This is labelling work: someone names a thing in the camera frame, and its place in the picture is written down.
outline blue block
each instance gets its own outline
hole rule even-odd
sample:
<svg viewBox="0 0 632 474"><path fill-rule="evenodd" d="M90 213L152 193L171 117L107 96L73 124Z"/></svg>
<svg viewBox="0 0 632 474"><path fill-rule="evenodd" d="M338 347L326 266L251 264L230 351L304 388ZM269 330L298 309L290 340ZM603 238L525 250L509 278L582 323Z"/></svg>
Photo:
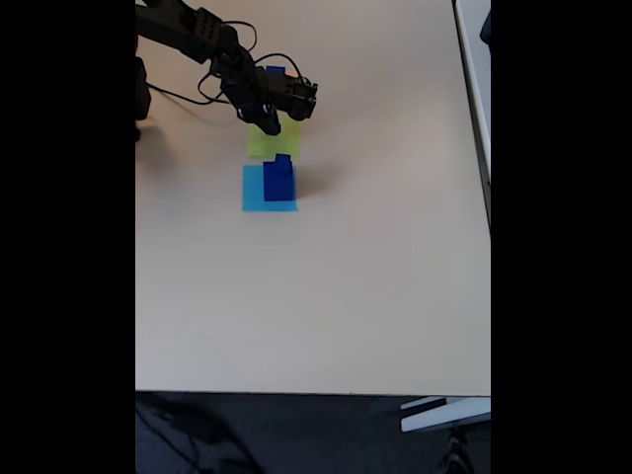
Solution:
<svg viewBox="0 0 632 474"><path fill-rule="evenodd" d="M285 74L285 68L283 66L266 66L266 72L280 72Z"/></svg>
<svg viewBox="0 0 632 474"><path fill-rule="evenodd" d="M294 200L294 173L289 155L276 154L275 161L264 162L264 199Z"/></svg>
<svg viewBox="0 0 632 474"><path fill-rule="evenodd" d="M264 167L244 166L244 189L242 209L246 212L295 211L296 200L264 200Z"/></svg>

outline dark carpet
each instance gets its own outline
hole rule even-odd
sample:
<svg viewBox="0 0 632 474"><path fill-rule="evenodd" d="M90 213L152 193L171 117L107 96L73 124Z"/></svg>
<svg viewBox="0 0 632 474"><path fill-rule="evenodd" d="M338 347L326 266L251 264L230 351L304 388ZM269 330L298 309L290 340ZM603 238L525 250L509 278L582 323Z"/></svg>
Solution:
<svg viewBox="0 0 632 474"><path fill-rule="evenodd" d="M411 397L161 394L223 419L266 474L437 474L448 430L403 434L401 403ZM142 405L148 422L193 457L188 438ZM476 474L490 474L491 422L464 427ZM232 444L197 443L199 465L239 460ZM191 467L136 417L136 472L187 474Z"/></svg>

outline white object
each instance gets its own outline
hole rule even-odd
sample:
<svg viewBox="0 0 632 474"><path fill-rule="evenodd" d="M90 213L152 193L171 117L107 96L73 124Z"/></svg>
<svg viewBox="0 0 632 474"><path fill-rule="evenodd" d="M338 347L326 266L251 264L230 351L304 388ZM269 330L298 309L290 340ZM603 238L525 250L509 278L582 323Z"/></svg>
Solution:
<svg viewBox="0 0 632 474"><path fill-rule="evenodd" d="M254 23L254 57L291 56L318 104L299 210L247 213L247 125L152 92L136 143L136 389L489 395L491 242L450 3L199 5ZM149 82L197 95L207 65L146 39L138 55Z"/></svg>
<svg viewBox="0 0 632 474"><path fill-rule="evenodd" d="M481 40L481 30L492 8L490 0L456 0L456 17L462 34L487 173L492 181L492 54Z"/></svg>
<svg viewBox="0 0 632 474"><path fill-rule="evenodd" d="M467 420L492 413L490 397L469 397L446 400L447 405L402 419L402 433L423 430L451 422Z"/></svg>

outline robotic arm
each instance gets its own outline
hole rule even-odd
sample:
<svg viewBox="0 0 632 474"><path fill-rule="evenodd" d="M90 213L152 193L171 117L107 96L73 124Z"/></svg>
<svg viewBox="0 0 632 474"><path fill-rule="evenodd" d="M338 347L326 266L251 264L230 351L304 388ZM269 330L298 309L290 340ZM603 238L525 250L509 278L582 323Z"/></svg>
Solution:
<svg viewBox="0 0 632 474"><path fill-rule="evenodd" d="M277 111L294 120L311 117L316 106L317 84L299 74L266 73L239 44L237 32L219 17L182 0L143 0L136 5L136 31L166 44L203 64L210 59L210 73L221 79L220 88L237 109L237 117L254 123L268 135L278 135ZM136 57L136 119L145 119L151 100L142 60Z"/></svg>

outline dark blue block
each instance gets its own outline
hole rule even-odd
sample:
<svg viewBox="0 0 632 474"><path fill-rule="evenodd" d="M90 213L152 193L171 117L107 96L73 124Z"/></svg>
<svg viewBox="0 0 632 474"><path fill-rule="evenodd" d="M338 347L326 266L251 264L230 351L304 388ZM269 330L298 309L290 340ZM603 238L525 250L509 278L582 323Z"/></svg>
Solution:
<svg viewBox="0 0 632 474"><path fill-rule="evenodd" d="M289 155L264 162L264 200L294 200L294 176Z"/></svg>
<svg viewBox="0 0 632 474"><path fill-rule="evenodd" d="M285 74L285 68L283 66L266 66L266 72L280 72Z"/></svg>

